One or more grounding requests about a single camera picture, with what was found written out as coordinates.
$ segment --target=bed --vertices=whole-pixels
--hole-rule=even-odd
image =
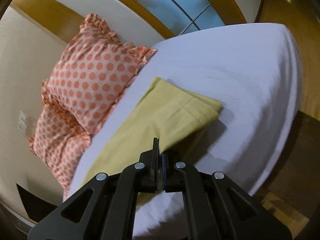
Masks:
[[[153,46],[156,55],[140,72],[83,154],[69,195],[147,91],[155,76],[220,100],[217,121],[194,147],[196,168],[223,171],[250,195],[269,176],[299,108],[301,66],[294,38],[284,25],[231,25],[185,34]],[[160,193],[136,212],[135,238],[186,236],[181,193]]]

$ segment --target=wooden floor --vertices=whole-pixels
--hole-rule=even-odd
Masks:
[[[303,65],[302,108],[320,120],[320,23],[307,0],[265,0],[260,22],[286,25],[295,37]]]
[[[297,236],[320,205],[320,121],[298,112],[271,175],[255,194]]]

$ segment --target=pillow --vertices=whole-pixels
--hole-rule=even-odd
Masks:
[[[131,42],[121,46],[106,22],[89,14],[46,86],[60,105],[93,135],[155,53],[155,49],[135,47]]]
[[[42,113],[35,135],[29,139],[29,149],[51,170],[66,193],[91,138],[75,117],[54,99],[45,82],[42,86],[42,102]]]

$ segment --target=window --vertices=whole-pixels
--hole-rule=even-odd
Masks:
[[[136,0],[175,35],[224,26],[208,0]]]

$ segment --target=wooden trim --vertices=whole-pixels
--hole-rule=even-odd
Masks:
[[[260,20],[260,16],[261,16],[261,12],[262,12],[262,7],[263,7],[263,3],[264,3],[264,0],[261,0],[260,2],[260,6],[259,6],[259,10],[258,10],[258,13],[257,13],[257,16],[254,20],[255,23],[258,23],[259,20]]]
[[[146,8],[139,4],[135,0],[118,0],[123,3],[129,9],[134,11],[138,16],[144,19],[151,27],[153,27],[162,37],[169,39],[174,37],[172,31],[170,31],[157,17],[150,13]]]
[[[56,0],[12,0],[10,4],[68,43],[84,17]]]
[[[208,0],[225,25],[247,23],[235,0]]]

